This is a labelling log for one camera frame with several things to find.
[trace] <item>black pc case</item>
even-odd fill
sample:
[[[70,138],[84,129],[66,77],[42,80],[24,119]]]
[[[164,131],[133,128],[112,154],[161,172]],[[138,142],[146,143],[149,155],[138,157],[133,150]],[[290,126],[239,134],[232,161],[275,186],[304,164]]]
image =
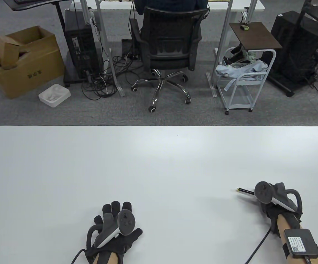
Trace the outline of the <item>black pc case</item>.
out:
[[[102,71],[102,56],[97,55],[92,26],[86,25],[82,11],[65,10],[65,38],[79,78]]]
[[[271,34],[282,46],[286,44],[299,15],[295,11],[277,15]],[[312,83],[311,77],[318,65],[318,22],[304,16],[292,37],[289,52],[283,57],[280,54],[281,50],[278,50],[270,77],[291,91]],[[261,59],[269,63],[271,56],[264,53]]]

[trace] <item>gray carpet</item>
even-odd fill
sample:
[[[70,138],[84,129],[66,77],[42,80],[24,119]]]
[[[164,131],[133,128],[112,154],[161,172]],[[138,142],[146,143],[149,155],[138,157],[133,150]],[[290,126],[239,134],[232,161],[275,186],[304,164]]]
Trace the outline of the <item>gray carpet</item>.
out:
[[[299,11],[303,0],[261,0],[266,11],[255,13],[254,21],[262,21],[270,30],[275,17],[289,10]],[[61,9],[70,2],[61,3]],[[128,38],[128,12],[116,15],[105,12],[105,23],[111,47],[120,52],[120,40]],[[266,83],[252,113],[247,110],[231,111],[224,115],[221,99],[213,98],[205,78],[206,70],[213,67],[213,48],[218,45],[223,24],[223,13],[211,12],[202,23],[203,39],[199,44],[198,62],[194,72],[187,72],[185,87],[192,95],[191,105],[184,104],[184,95],[167,87],[157,105],[157,111],[148,112],[154,88],[144,86],[132,93],[129,84],[120,79],[126,97],[118,94],[111,98],[90,101],[84,97],[80,85],[72,85],[71,97],[56,108],[41,103],[38,94],[51,84],[62,84],[62,78],[10,100],[0,92],[0,125],[256,125],[256,126],[318,126],[318,92],[309,87],[292,98]],[[66,56],[67,46],[53,5],[13,12],[0,0],[0,35],[40,25],[57,36],[61,53]],[[128,75],[130,81],[136,79]]]

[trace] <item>label sticker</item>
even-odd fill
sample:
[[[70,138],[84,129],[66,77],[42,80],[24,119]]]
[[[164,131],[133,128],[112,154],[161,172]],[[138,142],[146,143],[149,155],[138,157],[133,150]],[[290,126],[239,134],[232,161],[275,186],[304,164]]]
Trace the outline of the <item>label sticker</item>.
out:
[[[291,250],[293,252],[306,252],[306,249],[302,243],[301,237],[288,237],[289,242],[290,242],[290,246],[291,246]]]

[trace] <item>chair backrest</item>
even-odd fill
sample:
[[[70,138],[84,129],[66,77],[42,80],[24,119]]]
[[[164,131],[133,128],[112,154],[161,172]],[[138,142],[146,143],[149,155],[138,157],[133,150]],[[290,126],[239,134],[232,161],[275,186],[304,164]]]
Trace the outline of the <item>chair backrest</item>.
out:
[[[200,25],[207,11],[168,12],[146,7],[141,38],[149,44],[152,59],[188,58],[192,47],[197,49],[192,44],[201,38]]]

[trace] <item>white plastic tray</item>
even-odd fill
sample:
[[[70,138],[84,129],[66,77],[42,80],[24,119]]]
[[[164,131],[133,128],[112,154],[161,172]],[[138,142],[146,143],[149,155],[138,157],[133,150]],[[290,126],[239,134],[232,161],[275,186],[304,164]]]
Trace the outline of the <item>white plastic tray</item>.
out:
[[[71,93],[69,89],[66,89],[59,84],[54,84],[39,94],[39,100],[50,107],[56,107],[70,96]]]

